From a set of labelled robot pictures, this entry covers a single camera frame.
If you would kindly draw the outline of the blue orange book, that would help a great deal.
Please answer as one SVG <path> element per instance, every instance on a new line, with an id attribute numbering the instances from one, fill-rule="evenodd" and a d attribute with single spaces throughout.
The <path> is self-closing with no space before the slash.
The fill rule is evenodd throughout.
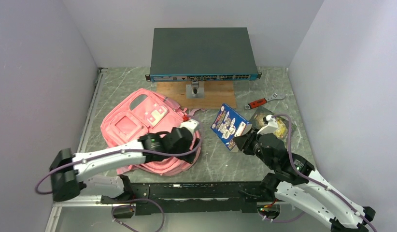
<path id="1" fill-rule="evenodd" d="M 226 103 L 221 105 L 214 122 L 210 126 L 211 130 L 231 152 L 239 151 L 233 139 L 246 134 L 251 127 L 252 124 L 246 118 Z"/>

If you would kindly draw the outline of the dark glossy book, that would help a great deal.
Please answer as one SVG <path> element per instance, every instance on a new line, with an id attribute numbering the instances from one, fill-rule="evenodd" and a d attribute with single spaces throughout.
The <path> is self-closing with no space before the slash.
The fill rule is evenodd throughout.
<path id="1" fill-rule="evenodd" d="M 293 133 L 296 126 L 282 116 L 273 117 L 274 113 L 264 107 L 258 107 L 249 122 L 259 134 L 273 133 L 278 139 L 286 141 L 289 132 Z"/>

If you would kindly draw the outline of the pink school backpack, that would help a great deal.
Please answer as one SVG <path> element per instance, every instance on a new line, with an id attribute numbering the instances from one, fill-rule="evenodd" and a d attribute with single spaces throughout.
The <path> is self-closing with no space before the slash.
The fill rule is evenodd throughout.
<path id="1" fill-rule="evenodd" d="M 199 123 L 192 118 L 192 113 L 182 109 L 171 98 L 154 91 L 141 88 L 131 93 L 104 118 L 101 132 L 108 148 L 120 146 L 139 139 L 148 133 L 170 132 L 173 127 L 199 128 Z M 141 165 L 129 165 L 117 168 L 123 174 L 136 167 L 158 175 L 175 175 L 189 169 L 198 159 L 198 152 L 193 163 L 169 157 L 163 161 Z"/>

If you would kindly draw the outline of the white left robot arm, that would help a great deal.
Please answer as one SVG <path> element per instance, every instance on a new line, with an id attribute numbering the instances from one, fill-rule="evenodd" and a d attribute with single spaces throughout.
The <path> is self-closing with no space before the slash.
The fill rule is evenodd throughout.
<path id="1" fill-rule="evenodd" d="M 197 131 L 174 127 L 170 132 L 148 133 L 126 144 L 88 153 L 62 149 L 49 168 L 52 198 L 55 202 L 73 199 L 85 188 L 85 180 L 108 170 L 169 157 L 192 163 L 200 143 Z"/>

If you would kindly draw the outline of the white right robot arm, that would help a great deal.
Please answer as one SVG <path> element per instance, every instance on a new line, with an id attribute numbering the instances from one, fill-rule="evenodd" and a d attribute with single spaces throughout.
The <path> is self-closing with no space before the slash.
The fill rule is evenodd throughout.
<path id="1" fill-rule="evenodd" d="M 274 198 L 291 203 L 313 216 L 332 232 L 367 232 L 375 210 L 359 206 L 324 180 L 305 158 L 288 153 L 274 134 L 249 132 L 233 139 L 239 151 L 258 157 L 271 169 L 260 184 L 266 201 Z"/>

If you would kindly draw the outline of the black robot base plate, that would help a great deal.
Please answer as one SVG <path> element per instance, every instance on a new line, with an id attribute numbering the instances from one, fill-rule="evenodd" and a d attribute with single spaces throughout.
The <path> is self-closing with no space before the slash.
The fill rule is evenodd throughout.
<path id="1" fill-rule="evenodd" d="M 103 195 L 101 204 L 133 203 L 137 216 L 155 213 L 228 212 L 256 213 L 275 200 L 262 191 L 260 181 L 131 183 L 117 197 Z"/>

